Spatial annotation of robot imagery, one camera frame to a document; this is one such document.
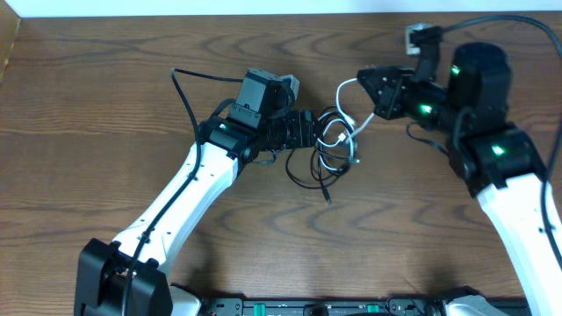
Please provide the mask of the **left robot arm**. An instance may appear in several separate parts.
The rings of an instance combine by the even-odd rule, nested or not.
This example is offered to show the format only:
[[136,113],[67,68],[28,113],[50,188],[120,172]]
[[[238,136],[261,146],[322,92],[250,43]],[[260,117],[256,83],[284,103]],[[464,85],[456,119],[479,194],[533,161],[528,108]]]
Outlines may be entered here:
[[294,108],[299,80],[251,68],[236,98],[195,123],[195,142],[155,201],[110,243],[79,255],[76,315],[197,315],[202,301],[168,282],[183,244],[214,200],[261,152],[313,147],[321,129]]

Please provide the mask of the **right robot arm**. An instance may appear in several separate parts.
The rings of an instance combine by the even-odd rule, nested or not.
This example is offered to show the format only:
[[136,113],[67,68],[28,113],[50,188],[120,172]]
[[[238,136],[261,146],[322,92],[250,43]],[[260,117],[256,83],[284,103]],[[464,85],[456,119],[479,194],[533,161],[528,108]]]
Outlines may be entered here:
[[452,57],[447,86],[436,83],[445,29],[412,25],[407,52],[415,68],[374,67],[357,80],[374,115],[409,117],[447,133],[455,174],[501,237],[534,315],[561,313],[561,219],[552,196],[554,161],[543,162],[530,136],[508,121],[512,71],[494,44],[469,42]]

